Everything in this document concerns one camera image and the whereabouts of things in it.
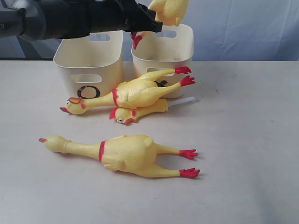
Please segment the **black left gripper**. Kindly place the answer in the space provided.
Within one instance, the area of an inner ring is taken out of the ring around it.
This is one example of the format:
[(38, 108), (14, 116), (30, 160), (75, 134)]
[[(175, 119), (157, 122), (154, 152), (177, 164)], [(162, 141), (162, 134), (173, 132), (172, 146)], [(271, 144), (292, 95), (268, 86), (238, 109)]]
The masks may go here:
[(134, 0), (95, 0), (89, 4), (90, 33), (123, 30), (159, 33), (163, 23), (156, 12)]

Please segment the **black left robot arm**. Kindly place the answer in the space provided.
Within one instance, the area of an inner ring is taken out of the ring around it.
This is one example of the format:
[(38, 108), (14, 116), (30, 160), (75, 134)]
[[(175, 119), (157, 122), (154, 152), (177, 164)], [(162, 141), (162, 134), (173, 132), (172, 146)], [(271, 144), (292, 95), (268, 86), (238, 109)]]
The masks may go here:
[(0, 36), (76, 39), (110, 31), (161, 32), (156, 12), (134, 0), (16, 0), (0, 10)]

